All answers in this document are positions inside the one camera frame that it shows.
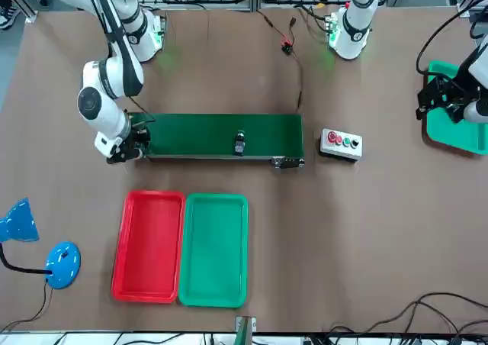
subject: blue lamp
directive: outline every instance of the blue lamp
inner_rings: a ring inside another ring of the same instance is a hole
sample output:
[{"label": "blue lamp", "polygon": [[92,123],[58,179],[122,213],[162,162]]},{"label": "blue lamp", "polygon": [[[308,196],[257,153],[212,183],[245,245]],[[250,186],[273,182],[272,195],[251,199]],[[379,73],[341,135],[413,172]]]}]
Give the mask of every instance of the blue lamp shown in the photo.
[{"label": "blue lamp", "polygon": [[10,209],[5,218],[0,218],[0,261],[10,270],[45,275],[47,283],[54,289],[70,286],[78,275],[81,255],[73,242],[58,243],[47,255],[44,269],[25,269],[7,262],[2,246],[6,240],[20,242],[39,240],[28,198],[20,200]]}]

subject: small black object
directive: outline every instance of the small black object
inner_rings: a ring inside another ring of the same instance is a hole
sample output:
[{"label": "small black object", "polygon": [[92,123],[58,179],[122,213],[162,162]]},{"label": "small black object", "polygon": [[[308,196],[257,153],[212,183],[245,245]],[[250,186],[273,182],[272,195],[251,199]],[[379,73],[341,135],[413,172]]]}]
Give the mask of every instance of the small black object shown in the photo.
[{"label": "small black object", "polygon": [[293,53],[293,46],[289,42],[285,42],[281,46],[281,51],[283,51],[287,56],[290,56]]},{"label": "small black object", "polygon": [[244,131],[238,131],[236,139],[234,140],[234,154],[237,156],[244,155],[244,147],[246,146],[246,139]]},{"label": "small black object", "polygon": [[276,169],[301,168],[305,166],[303,158],[288,158],[285,156],[275,156],[271,158],[271,164]]}]

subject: shoe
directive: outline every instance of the shoe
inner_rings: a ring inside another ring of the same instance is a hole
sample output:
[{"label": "shoe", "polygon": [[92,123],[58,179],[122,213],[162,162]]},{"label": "shoe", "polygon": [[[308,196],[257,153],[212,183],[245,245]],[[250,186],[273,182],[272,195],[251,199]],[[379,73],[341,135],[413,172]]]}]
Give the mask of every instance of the shoe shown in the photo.
[{"label": "shoe", "polygon": [[14,3],[10,7],[0,7],[0,30],[7,30],[12,27],[20,12]]}]

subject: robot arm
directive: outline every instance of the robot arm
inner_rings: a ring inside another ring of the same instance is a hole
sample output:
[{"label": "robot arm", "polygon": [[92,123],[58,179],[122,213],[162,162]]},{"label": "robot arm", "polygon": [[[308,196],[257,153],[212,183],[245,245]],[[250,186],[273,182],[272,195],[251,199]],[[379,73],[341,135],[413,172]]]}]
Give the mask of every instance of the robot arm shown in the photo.
[{"label": "robot arm", "polygon": [[[445,22],[440,29],[472,6],[484,1],[463,0],[461,10],[456,16]],[[433,37],[434,35],[428,40],[424,49],[430,44]],[[433,79],[417,95],[419,107],[416,110],[416,116],[418,120],[423,119],[434,108],[443,108],[454,123],[461,120],[488,123],[487,47],[488,36],[459,66],[457,74],[452,80],[442,73],[423,72],[425,76],[432,76]]]},{"label": "robot arm", "polygon": [[140,93],[144,82],[140,60],[150,59],[161,48],[159,17],[142,11],[137,0],[63,1],[97,15],[108,41],[109,57],[85,64],[78,94],[80,114],[98,132],[95,146],[109,163],[139,158],[149,143],[149,132],[132,126],[114,100]]},{"label": "robot arm", "polygon": [[329,46],[347,60],[355,59],[366,46],[378,0],[351,0],[347,8],[331,15]]}]

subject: table surface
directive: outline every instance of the table surface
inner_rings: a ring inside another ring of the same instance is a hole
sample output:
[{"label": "table surface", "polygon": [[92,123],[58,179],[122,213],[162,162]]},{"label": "table surface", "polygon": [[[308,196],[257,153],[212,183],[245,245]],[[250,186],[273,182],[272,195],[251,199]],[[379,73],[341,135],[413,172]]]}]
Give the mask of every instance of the table surface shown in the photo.
[{"label": "table surface", "polygon": [[[7,242],[17,265],[42,266],[60,240],[74,240],[82,268],[53,293],[30,330],[232,331],[236,315],[260,331],[323,331],[342,322],[356,331],[400,312],[430,291],[488,302],[488,159],[428,147],[415,118],[422,77],[416,55],[454,8],[385,8],[361,58],[347,62],[298,10],[266,11],[286,32],[291,16],[303,64],[306,167],[276,173],[267,164],[148,160],[109,166],[79,117],[83,65],[106,56],[101,29],[84,12],[40,13],[27,24],[0,114],[0,211],[30,198],[36,244]],[[144,64],[138,97],[153,112],[293,113],[298,67],[259,14],[170,12],[165,50]],[[456,21],[422,61],[459,63],[474,48],[467,21]],[[130,107],[126,99],[121,107]],[[322,127],[364,138],[355,165],[317,156]],[[131,189],[222,192],[249,200],[249,281],[236,310],[117,302],[111,277],[124,198]],[[29,317],[43,279],[0,267],[0,323]],[[453,298],[430,300],[459,323],[483,317]],[[401,331],[402,318],[378,331]],[[419,310],[412,331],[449,332]]]}]

